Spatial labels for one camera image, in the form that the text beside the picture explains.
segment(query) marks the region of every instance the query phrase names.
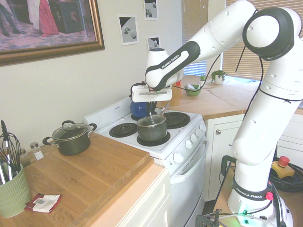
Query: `cooking pot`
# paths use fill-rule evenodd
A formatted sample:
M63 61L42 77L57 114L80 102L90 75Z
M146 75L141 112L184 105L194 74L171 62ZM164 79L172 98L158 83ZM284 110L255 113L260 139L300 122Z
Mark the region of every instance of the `cooking pot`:
M140 102L140 103L134 103L133 101L131 102L130 108L132 115L136 118L143 118L147 116L147 113L149 110L152 111L152 113L155 112L157 102L153 102L151 104L147 102Z
M88 132L89 126L93 126L93 129ZM89 134L96 128L97 125L94 123L86 125L73 121L64 121L62 127L53 132L52 137L45 137L42 142L45 145L56 145L59 152L63 155L77 155L89 148ZM53 138L55 143L47 142L50 138Z
M166 117L163 115L169 103L161 110L160 114L152 114L137 121L139 138L144 141L158 141L167 135Z

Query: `green bowl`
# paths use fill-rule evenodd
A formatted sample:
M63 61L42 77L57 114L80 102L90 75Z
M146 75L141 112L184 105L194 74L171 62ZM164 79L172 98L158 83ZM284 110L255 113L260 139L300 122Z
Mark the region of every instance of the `green bowl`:
M197 96L197 95L199 95L200 94L200 92L201 92L201 90L198 90L198 87L200 86L199 84L192 84L192 86L194 87L194 88L196 88L196 89L188 89L188 87L187 87L187 85L185 85L185 89L186 89L186 94L188 95L188 96Z

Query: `floor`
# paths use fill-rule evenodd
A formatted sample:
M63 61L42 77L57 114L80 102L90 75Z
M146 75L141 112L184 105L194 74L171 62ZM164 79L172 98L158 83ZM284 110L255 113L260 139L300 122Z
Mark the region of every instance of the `floor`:
M35 29L32 24L20 22L16 19L14 19L13 21L18 29L25 31L26 33L13 34L11 26L7 25L4 22L5 28L10 34L10 36L4 36L0 29L0 51L77 44L83 42L92 42L96 40L92 27L90 28L90 30L87 29L87 34L86 31L83 30L81 32L69 34L60 32L57 35L42 37L41 31Z

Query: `stovetop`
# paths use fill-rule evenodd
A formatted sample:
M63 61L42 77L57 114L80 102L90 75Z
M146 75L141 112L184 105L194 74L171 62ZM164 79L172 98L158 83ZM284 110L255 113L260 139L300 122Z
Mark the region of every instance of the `stovetop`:
M106 107L100 111L92 113L84 117L85 122L97 124L97 129L94 131L97 134L111 138L113 140L119 141L121 143L136 147L142 150L145 150L150 153L150 156L153 158L158 158L164 160L172 151L174 151L179 146L180 143L185 143L184 139L188 137L189 133L192 133L193 129L200 129L205 131L205 124L203 118L200 114L186 113L189 116L190 122L181 128L177 129L168 129L170 138L167 142L157 146L143 146L138 143L138 132L129 135L127 137L113 137L110 135L110 131L113 127L125 124L133 123L136 124L136 120L132 119L132 114L130 113L130 99L124 99L120 102L113 104L109 107ZM171 110L166 110L165 113L175 112Z

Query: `potted plant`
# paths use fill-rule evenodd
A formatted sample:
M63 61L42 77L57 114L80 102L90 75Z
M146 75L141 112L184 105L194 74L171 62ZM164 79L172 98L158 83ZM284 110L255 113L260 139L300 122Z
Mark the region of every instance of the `potted plant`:
M205 74L201 74L200 75L200 85L203 86L203 84L205 83L206 80L206 75Z
M227 76L227 74L223 70L217 70L212 72L212 83L214 82L217 85L223 84L225 76Z

